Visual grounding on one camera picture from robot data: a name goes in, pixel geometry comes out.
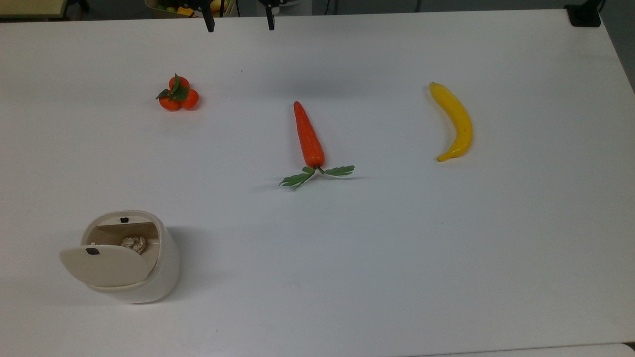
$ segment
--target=black device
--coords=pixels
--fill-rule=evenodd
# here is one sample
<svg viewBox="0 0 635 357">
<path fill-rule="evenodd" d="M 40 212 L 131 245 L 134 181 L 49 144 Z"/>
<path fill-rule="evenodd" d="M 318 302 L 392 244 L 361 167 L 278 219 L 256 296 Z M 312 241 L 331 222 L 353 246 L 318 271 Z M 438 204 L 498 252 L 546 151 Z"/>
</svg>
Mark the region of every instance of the black device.
<svg viewBox="0 0 635 357">
<path fill-rule="evenodd" d="M 265 6 L 267 12 L 267 23 L 269 24 L 269 30 L 273 30 L 275 26 L 274 15 L 271 10 L 273 8 L 280 7 L 288 2 L 288 0 L 258 0 Z M 203 13 L 205 19 L 205 26 L 207 31 L 214 32 L 214 18 L 211 15 L 210 4 L 211 0 L 178 0 L 181 7 L 186 9 L 198 10 Z M 223 13 L 223 5 L 221 5 L 221 14 Z"/>
<path fill-rule="evenodd" d="M 569 21 L 575 27 L 599 27 L 602 20 L 599 18 L 598 7 L 605 0 L 587 0 L 582 5 L 565 5 Z"/>
</svg>

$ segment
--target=banana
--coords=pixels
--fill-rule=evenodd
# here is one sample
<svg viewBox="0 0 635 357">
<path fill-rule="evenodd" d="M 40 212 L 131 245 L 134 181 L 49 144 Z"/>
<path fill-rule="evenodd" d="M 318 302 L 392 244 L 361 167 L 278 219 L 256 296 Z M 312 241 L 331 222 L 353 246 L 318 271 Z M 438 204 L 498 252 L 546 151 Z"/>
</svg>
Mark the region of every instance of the banana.
<svg viewBox="0 0 635 357">
<path fill-rule="evenodd" d="M 430 83 L 429 88 L 432 97 L 447 113 L 457 130 L 457 137 L 450 150 L 437 158 L 442 163 L 463 156 L 469 150 L 472 145 L 472 121 L 461 102 L 447 88 L 434 82 Z"/>
</svg>

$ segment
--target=round white bin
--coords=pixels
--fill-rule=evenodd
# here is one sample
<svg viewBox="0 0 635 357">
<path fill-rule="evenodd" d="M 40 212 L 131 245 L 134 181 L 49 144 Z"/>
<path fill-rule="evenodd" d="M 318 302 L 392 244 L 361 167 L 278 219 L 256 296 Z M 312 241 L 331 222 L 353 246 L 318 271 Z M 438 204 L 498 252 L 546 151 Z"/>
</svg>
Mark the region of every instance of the round white bin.
<svg viewBox="0 0 635 357">
<path fill-rule="evenodd" d="M 98 217 L 86 228 L 81 245 L 61 251 L 60 260 L 92 290 L 131 304 L 168 295 L 180 270 L 174 239 L 161 220 L 144 211 Z"/>
</svg>

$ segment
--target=container lid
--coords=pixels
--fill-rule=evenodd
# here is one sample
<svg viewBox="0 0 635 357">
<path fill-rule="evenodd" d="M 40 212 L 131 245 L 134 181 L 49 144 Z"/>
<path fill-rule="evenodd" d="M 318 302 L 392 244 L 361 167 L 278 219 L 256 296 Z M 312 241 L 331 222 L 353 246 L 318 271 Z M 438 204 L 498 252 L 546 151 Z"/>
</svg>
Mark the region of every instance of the container lid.
<svg viewBox="0 0 635 357">
<path fill-rule="evenodd" d="M 73 277 L 93 286 L 132 285 L 150 274 L 141 255 L 117 245 L 83 245 L 62 250 L 60 260 Z"/>
</svg>

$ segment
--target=table surface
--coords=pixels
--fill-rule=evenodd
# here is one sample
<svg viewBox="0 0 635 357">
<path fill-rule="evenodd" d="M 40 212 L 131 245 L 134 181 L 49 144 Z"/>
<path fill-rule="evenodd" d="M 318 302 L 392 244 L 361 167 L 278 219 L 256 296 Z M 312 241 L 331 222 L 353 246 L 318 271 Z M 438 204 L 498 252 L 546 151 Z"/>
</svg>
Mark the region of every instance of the table surface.
<svg viewBox="0 0 635 357">
<path fill-rule="evenodd" d="M 633 357 L 635 351 L 623 344 L 596 346 L 575 346 L 522 349 L 518 351 L 497 351 L 469 354 L 455 354 L 454 357 Z"/>
<path fill-rule="evenodd" d="M 61 18 L 67 0 L 0 0 L 0 18 Z"/>
<path fill-rule="evenodd" d="M 0 24 L 0 354 L 387 357 L 635 340 L 635 96 L 563 10 Z M 196 111 L 154 97 L 174 72 Z M 453 140 L 427 91 L 466 106 Z M 304 104 L 328 167 L 291 192 Z M 175 291 L 58 252 L 156 214 Z"/>
</svg>

